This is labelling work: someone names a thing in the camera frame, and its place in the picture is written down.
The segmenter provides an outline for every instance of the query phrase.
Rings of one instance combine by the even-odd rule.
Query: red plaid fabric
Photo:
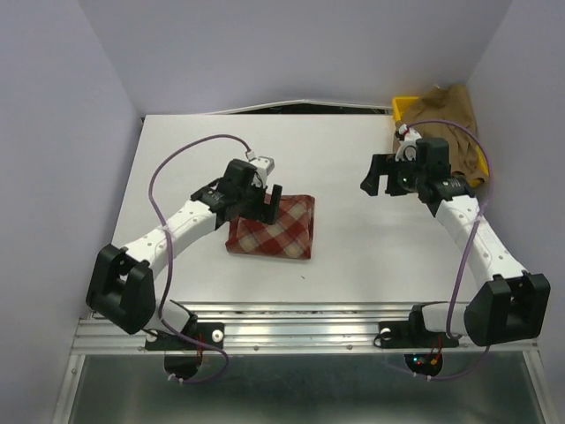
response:
[[[273,225],[244,218],[232,220],[226,248],[233,254],[310,259],[313,231],[314,198],[307,195],[282,196],[279,216]]]

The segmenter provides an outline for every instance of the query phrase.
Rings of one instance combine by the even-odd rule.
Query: yellow basket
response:
[[[418,97],[416,95],[405,95],[399,97],[393,97],[392,99],[392,118],[395,121],[400,121],[403,117],[404,112],[413,104]],[[482,170],[486,175],[488,175],[488,167],[486,166],[485,155],[483,155],[482,150],[477,146],[478,154],[478,168]],[[472,187],[476,187],[480,184],[479,179],[473,179],[470,184]]]

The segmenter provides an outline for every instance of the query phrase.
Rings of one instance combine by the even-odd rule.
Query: white table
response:
[[[147,200],[156,166],[186,143],[230,133],[257,155],[275,159],[269,183],[283,194],[316,199],[310,261],[232,255],[228,225],[189,247],[175,261],[170,297],[185,302],[424,302],[451,294],[461,254],[415,195],[369,197],[359,189],[374,153],[391,149],[386,116],[148,116],[113,243],[122,246],[157,224]],[[155,197],[166,216],[197,189],[245,158],[232,140],[191,149],[165,168]],[[386,179],[381,181],[384,191]],[[165,272],[157,278],[161,292]],[[476,292],[465,273],[459,299]]]

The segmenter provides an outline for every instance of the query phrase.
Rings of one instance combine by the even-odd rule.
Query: folded cloth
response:
[[[282,196],[273,225],[245,218],[231,220],[226,249],[233,254],[310,259],[313,231],[314,198],[303,194]]]
[[[456,121],[472,133],[477,133],[471,99],[463,84],[455,84],[448,89],[433,87],[410,105],[403,113],[402,122],[399,121],[397,125],[433,118]],[[445,124],[422,124],[415,128],[422,137],[441,137],[448,142],[452,173],[464,174],[467,181],[488,180],[488,176],[477,166],[477,144],[463,131]],[[395,140],[395,151],[398,146],[398,141]]]

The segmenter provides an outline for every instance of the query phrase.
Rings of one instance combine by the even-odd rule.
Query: gray wall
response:
[[[49,422],[139,120],[75,0],[0,11],[0,420]]]
[[[466,81],[510,0],[79,0],[142,113]]]
[[[565,419],[565,3],[515,0],[469,81],[493,163],[493,227],[552,283],[542,359]]]

